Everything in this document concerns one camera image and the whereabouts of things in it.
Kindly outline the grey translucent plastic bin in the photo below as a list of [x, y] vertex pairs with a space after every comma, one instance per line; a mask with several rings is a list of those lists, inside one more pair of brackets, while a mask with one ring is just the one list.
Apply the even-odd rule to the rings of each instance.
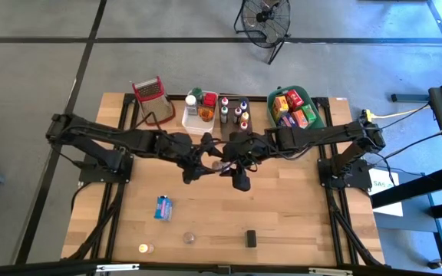
[[[246, 131], [251, 132], [252, 131], [252, 114], [250, 112], [250, 102], [249, 99], [247, 97], [244, 96], [225, 96], [229, 99], [229, 105], [228, 105], [228, 109], [229, 109], [229, 113], [228, 113], [228, 120], [227, 123], [221, 123], [220, 122], [220, 129], [221, 129], [221, 134], [222, 134], [222, 138], [224, 140], [228, 140], [229, 135], [232, 132], [240, 132], [240, 124], [241, 122], [239, 121], [239, 124], [234, 124], [233, 122], [233, 115], [234, 115], [234, 110], [239, 107], [240, 103], [242, 101], [246, 101], [248, 103], [248, 110], [246, 112], [249, 113], [249, 122], [248, 122], [248, 129]], [[219, 121], [220, 121], [220, 110], [222, 108], [222, 104], [221, 104], [221, 100], [223, 97], [218, 99], [218, 108], [219, 108]]]

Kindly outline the teal plastic bin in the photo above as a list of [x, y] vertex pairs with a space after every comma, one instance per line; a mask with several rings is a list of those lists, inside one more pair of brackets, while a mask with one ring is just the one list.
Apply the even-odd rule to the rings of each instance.
[[[314, 123], [308, 123], [308, 126], [306, 127], [306, 129], [316, 129], [316, 128], [322, 128], [324, 127], [324, 123], [321, 119], [321, 116], [319, 114], [318, 108], [316, 107], [315, 103], [313, 102], [312, 98], [308, 95], [307, 91], [300, 87], [300, 86], [289, 86], [289, 87], [285, 87], [285, 88], [278, 88], [277, 90], [273, 91], [268, 97], [267, 97], [267, 113], [268, 113], [268, 118], [269, 118], [269, 122], [271, 123], [272, 126], [274, 127], [278, 127], [278, 122], [276, 123], [273, 119], [273, 115], [272, 115], [272, 105], [273, 105], [273, 101], [275, 99], [275, 97], [277, 96], [285, 96], [285, 93], [288, 90], [294, 89], [297, 91], [297, 93], [299, 94], [299, 96], [304, 100], [304, 104], [311, 104], [312, 105], [312, 109], [314, 110], [317, 119]], [[288, 114], [291, 115], [293, 111], [291, 111], [289, 109], [289, 111], [287, 112]]]

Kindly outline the white paper sheet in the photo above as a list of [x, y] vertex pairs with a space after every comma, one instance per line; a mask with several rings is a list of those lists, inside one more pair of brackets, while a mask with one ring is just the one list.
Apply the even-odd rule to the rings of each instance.
[[[369, 196], [383, 192], [400, 184], [398, 174], [396, 172], [389, 174], [388, 171], [385, 170], [370, 169], [368, 173], [371, 180], [371, 188], [368, 190]], [[373, 212], [398, 217], [403, 216], [402, 204], [400, 202], [385, 205], [379, 208], [373, 208]]]

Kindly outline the blue Rice Krispies cereal box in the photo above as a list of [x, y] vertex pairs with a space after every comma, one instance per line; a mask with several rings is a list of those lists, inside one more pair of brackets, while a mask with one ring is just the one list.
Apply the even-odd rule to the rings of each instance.
[[154, 218], [160, 221], [170, 221], [172, 217], [173, 203], [166, 195], [157, 198]]

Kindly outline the black floor fan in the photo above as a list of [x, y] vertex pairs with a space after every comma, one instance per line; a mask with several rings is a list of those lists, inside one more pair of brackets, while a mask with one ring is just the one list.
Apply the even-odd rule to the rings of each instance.
[[235, 33], [243, 33], [255, 46], [272, 49], [270, 65], [291, 37], [291, 4], [289, 0], [242, 0], [233, 23]]

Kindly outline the red Froot Loops cereal box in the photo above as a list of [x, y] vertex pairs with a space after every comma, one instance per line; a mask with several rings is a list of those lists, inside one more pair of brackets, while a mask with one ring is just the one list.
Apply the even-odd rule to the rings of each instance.
[[295, 111], [304, 104], [304, 100], [299, 96], [296, 90], [291, 89], [285, 93], [288, 107], [291, 111]]

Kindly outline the black rig beam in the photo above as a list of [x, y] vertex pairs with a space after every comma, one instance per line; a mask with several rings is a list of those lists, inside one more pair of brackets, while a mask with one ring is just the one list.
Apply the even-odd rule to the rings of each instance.
[[387, 266], [342, 264], [334, 267], [317, 265], [248, 265], [248, 264], [172, 264], [172, 263], [108, 263], [105, 259], [63, 260], [0, 266], [0, 276], [75, 276], [114, 271], [197, 271], [214, 274], [276, 273], [318, 274], [323, 276], [442, 276], [438, 273], [407, 271]]

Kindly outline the white plastic bin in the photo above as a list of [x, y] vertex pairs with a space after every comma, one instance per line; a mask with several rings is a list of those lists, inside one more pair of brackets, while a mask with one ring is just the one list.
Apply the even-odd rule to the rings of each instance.
[[[212, 92], [203, 89], [202, 91], [203, 93]], [[183, 112], [182, 124], [185, 130], [188, 132], [188, 134], [203, 135], [206, 132], [212, 133], [215, 124], [216, 110], [214, 118], [210, 122], [204, 122], [200, 118], [199, 114], [197, 114], [196, 116], [188, 115], [185, 106], [186, 104], [184, 99], [184, 112]]]

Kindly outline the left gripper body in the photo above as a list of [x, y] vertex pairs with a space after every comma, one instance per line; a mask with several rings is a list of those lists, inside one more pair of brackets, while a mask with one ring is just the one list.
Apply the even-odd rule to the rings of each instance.
[[211, 133], [204, 133], [200, 144], [194, 144], [191, 136], [187, 133], [173, 133], [172, 137], [176, 163], [181, 169], [211, 171], [202, 162], [202, 155], [213, 145]]

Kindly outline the green Apple Jacks cereal box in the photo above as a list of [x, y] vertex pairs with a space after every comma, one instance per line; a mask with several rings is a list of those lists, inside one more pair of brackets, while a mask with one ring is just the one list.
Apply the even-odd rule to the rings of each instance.
[[317, 116], [316, 116], [314, 110], [312, 109], [312, 105], [311, 104], [303, 105], [301, 107], [301, 109], [302, 109], [302, 111], [303, 111], [303, 113], [305, 115], [306, 120], [309, 123], [314, 123], [316, 121]]

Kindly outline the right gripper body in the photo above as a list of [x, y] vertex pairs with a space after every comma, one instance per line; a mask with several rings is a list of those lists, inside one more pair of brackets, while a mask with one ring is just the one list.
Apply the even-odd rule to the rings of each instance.
[[232, 163], [244, 167], [259, 165], [269, 158], [269, 141], [265, 135], [248, 132], [231, 133]]

